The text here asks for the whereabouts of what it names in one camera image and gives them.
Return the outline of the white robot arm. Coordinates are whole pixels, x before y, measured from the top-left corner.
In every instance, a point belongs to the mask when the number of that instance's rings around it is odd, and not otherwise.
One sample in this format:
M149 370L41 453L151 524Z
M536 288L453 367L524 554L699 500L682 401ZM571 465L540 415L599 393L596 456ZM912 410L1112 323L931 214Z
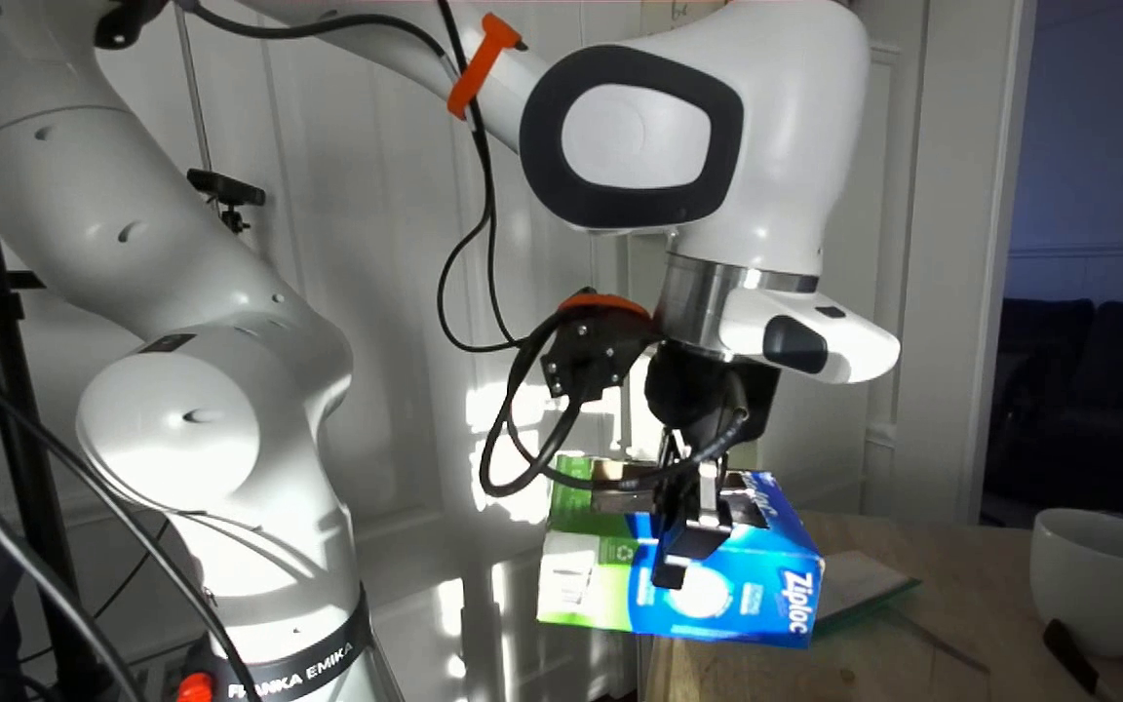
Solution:
M47 288L144 339L85 392L76 441L122 496L187 517L197 614L242 695L389 702L352 511L316 448L352 392L345 339L222 231L105 81L125 11L0 0L0 236ZM731 0L557 62L493 54L492 36L492 15L456 15L459 72L398 36L341 46L478 110L557 220L670 227L666 344L820 384L897 365L897 335L820 292L870 72L848 7Z

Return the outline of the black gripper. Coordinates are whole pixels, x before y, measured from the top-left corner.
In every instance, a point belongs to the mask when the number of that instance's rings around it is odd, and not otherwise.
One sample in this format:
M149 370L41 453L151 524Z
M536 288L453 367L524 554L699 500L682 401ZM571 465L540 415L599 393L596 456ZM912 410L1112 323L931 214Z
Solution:
M710 354L666 344L647 367L647 406L657 427L677 431L688 453L713 456L757 441L769 427L777 367L718 365ZM662 470L649 462L593 462L593 500L599 511L647 511ZM723 541L721 470L703 462L686 476L662 484L654 509L657 554L649 583L677 591L686 565L710 557Z

